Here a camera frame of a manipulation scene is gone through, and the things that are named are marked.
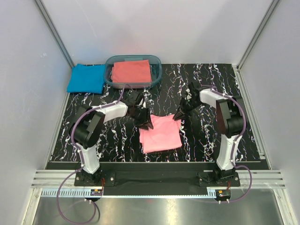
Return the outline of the pink t shirt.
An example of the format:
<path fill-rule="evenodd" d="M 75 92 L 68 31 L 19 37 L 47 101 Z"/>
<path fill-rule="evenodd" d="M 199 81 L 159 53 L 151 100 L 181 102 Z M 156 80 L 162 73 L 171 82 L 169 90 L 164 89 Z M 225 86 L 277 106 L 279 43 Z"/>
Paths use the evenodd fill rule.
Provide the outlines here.
<path fill-rule="evenodd" d="M 139 129 L 139 142 L 144 154 L 172 150 L 182 146 L 180 138 L 181 120 L 174 120 L 173 115 L 150 116 L 153 129 Z"/>

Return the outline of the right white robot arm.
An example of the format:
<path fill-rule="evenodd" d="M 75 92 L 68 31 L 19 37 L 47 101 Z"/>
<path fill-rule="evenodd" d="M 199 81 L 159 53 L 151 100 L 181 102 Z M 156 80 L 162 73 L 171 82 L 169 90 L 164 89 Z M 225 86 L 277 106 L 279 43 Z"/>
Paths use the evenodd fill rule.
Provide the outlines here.
<path fill-rule="evenodd" d="M 206 183 L 214 182 L 223 186 L 234 179 L 238 145 L 247 128 L 243 99 L 221 94 L 214 86 L 202 86 L 199 82 L 191 82 L 173 120 L 186 118 L 193 109 L 201 105 L 209 105 L 216 109 L 221 145 L 213 172 L 206 176 L 200 175 L 199 179 Z"/>

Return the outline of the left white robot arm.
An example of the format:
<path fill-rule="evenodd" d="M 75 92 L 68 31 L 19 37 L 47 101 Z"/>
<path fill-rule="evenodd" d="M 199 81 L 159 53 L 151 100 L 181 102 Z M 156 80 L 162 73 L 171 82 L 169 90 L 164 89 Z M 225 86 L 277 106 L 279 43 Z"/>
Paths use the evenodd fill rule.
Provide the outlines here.
<path fill-rule="evenodd" d="M 143 94 L 132 91 L 127 97 L 101 106 L 82 105 L 71 125 L 69 135 L 71 142 L 79 151 L 81 170 L 77 174 L 85 176 L 92 186 L 101 181 L 100 162 L 97 158 L 96 144 L 100 138 L 103 125 L 116 118 L 130 116 L 135 126 L 143 129 L 153 129 L 146 98 Z"/>

